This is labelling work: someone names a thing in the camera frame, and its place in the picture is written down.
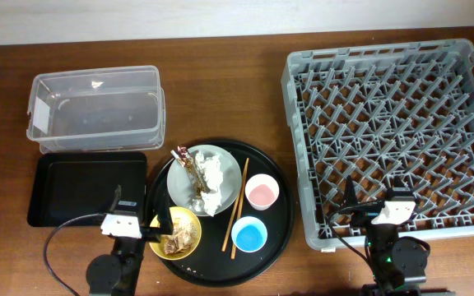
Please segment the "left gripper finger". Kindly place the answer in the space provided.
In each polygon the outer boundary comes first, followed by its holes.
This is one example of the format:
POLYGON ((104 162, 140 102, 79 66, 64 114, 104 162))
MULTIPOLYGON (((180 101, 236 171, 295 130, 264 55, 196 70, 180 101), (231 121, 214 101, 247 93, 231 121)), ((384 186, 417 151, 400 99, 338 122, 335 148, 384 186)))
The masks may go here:
POLYGON ((113 202, 111 204, 111 207, 109 208, 109 213, 113 213, 115 211, 115 208, 116 208, 119 200, 121 199, 121 195, 122 195, 122 188, 121 188, 120 185, 118 185, 115 188, 115 191, 114 191, 114 199, 113 199, 113 202))
POLYGON ((172 233, 174 224, 170 214, 170 197, 166 190, 156 198, 156 217, 162 233, 172 233))

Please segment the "blue cup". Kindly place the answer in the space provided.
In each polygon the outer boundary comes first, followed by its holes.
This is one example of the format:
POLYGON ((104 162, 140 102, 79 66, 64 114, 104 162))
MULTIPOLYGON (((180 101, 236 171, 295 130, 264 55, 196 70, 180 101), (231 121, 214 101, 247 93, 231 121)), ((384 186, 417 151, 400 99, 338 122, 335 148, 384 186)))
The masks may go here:
POLYGON ((257 252, 267 242, 267 227, 258 218, 245 216, 231 230, 232 242, 242 252, 257 252))

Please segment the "peanut shells and rice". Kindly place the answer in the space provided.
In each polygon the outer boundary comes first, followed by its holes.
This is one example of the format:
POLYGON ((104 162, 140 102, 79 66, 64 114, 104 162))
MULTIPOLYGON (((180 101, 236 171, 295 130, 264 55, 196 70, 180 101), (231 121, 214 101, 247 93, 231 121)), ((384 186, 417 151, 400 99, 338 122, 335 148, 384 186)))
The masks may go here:
POLYGON ((195 228, 191 223, 174 223, 173 233, 163 237, 163 250, 166 255, 186 252, 195 240, 195 228))

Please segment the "grey dishwasher rack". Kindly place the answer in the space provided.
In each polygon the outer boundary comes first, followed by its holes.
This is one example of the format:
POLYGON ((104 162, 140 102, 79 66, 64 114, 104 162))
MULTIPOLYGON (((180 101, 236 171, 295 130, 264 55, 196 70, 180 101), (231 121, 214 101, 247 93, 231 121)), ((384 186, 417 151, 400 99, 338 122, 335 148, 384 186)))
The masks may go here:
POLYGON ((418 201, 399 230, 474 236, 474 45, 442 39, 293 52, 281 77, 307 244, 359 247, 335 215, 352 177, 361 202, 398 176, 418 201))

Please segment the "wooden chopstick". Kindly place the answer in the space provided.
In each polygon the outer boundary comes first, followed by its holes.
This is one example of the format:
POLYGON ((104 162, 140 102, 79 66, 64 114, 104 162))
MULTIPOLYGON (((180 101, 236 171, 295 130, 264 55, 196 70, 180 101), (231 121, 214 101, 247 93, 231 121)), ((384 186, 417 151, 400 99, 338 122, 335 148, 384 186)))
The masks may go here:
POLYGON ((221 249, 223 252, 226 250, 226 248, 228 246, 228 243, 230 242, 230 239, 231 239, 231 230, 232 230, 233 224, 235 222, 235 218, 237 216, 239 195, 237 196, 237 198, 235 200, 234 207, 233 207, 233 210, 232 210, 232 214, 230 216, 230 221, 229 221, 226 233, 225 233, 225 240, 224 240, 224 243, 223 243, 223 246, 222 246, 222 249, 221 249))
MULTIPOLYGON (((244 164, 244 171, 243 171, 243 180, 242 180, 242 187, 240 190, 240 195, 239 195, 239 200, 238 200, 238 210, 237 210, 237 216, 235 218, 235 223, 234 226, 236 225, 237 220, 239 220, 242 216, 242 210, 244 206, 244 192, 245 192, 245 185, 246 185, 246 178, 248 175, 248 170, 249 170, 249 158, 246 159, 245 164, 244 164)), ((230 259, 234 260, 235 259, 235 254, 236 254, 236 244, 233 243, 232 249, 231 249, 231 254, 230 254, 230 259)))

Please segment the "grey round plate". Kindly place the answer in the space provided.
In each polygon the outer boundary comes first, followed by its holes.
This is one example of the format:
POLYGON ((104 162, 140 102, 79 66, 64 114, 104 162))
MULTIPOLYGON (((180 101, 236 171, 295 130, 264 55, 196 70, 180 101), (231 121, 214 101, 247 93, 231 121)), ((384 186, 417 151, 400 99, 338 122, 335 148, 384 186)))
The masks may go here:
POLYGON ((167 175, 168 192, 172 201, 177 206, 189 208, 197 216, 214 216, 230 207, 235 201, 241 188, 241 168, 235 157, 219 146, 200 145, 188 148, 192 156, 202 153, 204 159, 219 157, 221 162, 220 171, 222 180, 218 192, 221 194, 220 201, 200 201, 196 197, 196 190, 178 160, 173 160, 167 175))

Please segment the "brown snack wrapper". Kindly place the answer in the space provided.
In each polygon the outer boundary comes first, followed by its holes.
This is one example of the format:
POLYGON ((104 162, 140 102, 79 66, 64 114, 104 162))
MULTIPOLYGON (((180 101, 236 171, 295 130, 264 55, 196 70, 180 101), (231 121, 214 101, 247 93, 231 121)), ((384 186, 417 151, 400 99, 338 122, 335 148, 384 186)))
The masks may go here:
POLYGON ((202 178, 194 158, 185 146, 177 146, 175 150, 171 151, 171 154, 185 169, 196 196, 200 198, 203 192, 207 192, 207 185, 202 178))

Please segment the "round black serving tray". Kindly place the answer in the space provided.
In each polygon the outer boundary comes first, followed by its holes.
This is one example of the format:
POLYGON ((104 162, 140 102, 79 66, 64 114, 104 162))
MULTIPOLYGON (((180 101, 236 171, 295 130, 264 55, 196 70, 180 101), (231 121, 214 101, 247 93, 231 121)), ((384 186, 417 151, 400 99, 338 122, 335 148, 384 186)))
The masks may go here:
POLYGON ((248 143, 216 139, 206 142, 228 151, 246 181, 264 175, 278 186, 277 199, 266 210, 253 208, 244 194, 243 205, 199 218, 201 237, 193 252, 182 259, 158 258, 179 278, 206 287, 242 284, 261 275, 283 253, 295 223, 295 199, 281 167, 266 152, 248 143))

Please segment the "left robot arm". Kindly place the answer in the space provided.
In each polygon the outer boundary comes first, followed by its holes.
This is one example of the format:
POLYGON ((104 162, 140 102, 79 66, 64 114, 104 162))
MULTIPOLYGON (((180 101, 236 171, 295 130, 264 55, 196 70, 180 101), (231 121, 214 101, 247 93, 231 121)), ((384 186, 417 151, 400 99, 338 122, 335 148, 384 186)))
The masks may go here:
POLYGON ((86 270, 90 295, 134 295, 148 243, 158 243, 174 230, 170 198, 125 199, 117 186, 105 212, 101 233, 114 240, 109 254, 96 257, 86 270))

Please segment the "black rectangular tray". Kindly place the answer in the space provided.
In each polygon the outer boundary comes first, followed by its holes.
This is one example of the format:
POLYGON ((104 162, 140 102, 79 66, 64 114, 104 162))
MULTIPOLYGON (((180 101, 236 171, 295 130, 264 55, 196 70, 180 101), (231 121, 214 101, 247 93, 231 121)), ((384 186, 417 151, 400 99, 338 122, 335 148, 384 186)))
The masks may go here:
POLYGON ((122 197, 146 195, 142 152, 49 153, 38 160, 27 223, 54 227, 82 215, 105 213, 115 188, 122 197))

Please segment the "white tissue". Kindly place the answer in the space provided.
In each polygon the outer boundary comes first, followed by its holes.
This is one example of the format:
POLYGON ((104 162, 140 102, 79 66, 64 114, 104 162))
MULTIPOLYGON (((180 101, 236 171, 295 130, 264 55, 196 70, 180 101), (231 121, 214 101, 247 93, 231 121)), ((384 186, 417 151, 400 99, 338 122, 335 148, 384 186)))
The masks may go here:
POLYGON ((221 184, 224 180, 219 155, 205 156, 201 151, 194 155, 197 171, 205 184, 192 201, 195 211, 203 210, 207 215, 214 216, 221 205, 221 184))

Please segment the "pink cup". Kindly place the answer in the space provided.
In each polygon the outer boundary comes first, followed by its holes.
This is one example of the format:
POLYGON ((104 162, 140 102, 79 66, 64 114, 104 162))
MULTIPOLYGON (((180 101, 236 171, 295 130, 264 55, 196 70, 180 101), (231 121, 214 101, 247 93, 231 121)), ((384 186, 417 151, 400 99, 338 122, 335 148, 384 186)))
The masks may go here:
POLYGON ((244 194, 255 210, 268 209, 279 197, 278 181, 265 173, 255 174, 245 184, 244 194))

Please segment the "yellow bowl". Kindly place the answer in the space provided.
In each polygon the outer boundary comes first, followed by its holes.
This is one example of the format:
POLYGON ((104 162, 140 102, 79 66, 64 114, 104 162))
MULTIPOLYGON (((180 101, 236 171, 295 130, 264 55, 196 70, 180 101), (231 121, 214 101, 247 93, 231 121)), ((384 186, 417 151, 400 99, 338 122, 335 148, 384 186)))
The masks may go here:
POLYGON ((173 224, 176 222, 193 224, 193 227, 195 228, 195 240, 194 240, 193 245, 186 252, 181 252, 174 255, 166 255, 163 250, 163 237, 165 235, 170 235, 170 234, 162 234, 160 236, 159 243, 149 243, 149 246, 151 250, 161 259, 176 261, 176 260, 181 260, 181 259, 184 259, 185 257, 188 257, 195 251, 195 249, 197 248, 197 246, 199 245, 201 241, 202 227, 201 227, 198 217, 192 211, 186 208, 179 207, 179 206, 172 206, 170 207, 170 214, 173 220, 173 224))

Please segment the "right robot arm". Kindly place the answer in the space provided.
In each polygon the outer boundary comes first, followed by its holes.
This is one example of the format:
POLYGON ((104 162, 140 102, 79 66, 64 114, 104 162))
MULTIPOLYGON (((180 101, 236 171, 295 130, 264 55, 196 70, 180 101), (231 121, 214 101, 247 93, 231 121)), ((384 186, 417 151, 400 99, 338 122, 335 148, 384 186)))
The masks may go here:
POLYGON ((430 245, 418 238, 398 234, 416 208, 412 190, 393 179, 382 200, 359 202, 351 177, 346 179, 346 204, 340 209, 351 217, 350 226, 365 230, 365 260, 374 283, 361 288, 363 295, 420 295, 426 282, 425 268, 430 245))

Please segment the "clear plastic waste bin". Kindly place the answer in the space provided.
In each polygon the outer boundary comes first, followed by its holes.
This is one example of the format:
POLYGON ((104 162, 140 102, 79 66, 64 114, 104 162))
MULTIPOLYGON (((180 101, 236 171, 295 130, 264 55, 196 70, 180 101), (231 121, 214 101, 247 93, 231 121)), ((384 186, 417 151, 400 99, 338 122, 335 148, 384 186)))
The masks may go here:
POLYGON ((26 136, 42 153, 157 150, 165 141, 165 110, 152 65, 39 74, 26 136))

